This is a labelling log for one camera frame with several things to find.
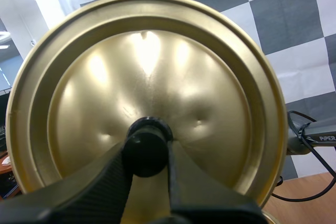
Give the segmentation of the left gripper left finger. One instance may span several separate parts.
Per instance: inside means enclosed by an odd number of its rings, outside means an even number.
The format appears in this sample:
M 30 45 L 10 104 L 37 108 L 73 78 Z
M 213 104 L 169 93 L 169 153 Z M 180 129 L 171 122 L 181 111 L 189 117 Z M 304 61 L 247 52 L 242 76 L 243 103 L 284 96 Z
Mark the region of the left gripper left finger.
M 120 223 L 132 173 L 116 144 L 74 174 L 1 203 L 1 223 Z

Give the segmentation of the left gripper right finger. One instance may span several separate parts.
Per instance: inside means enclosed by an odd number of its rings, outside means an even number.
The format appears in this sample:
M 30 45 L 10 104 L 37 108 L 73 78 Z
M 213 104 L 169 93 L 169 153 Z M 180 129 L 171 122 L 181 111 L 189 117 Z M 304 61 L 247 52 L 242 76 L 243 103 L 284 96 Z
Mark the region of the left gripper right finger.
M 206 174 L 177 141 L 167 146 L 171 214 L 180 223 L 264 223 L 255 200 Z

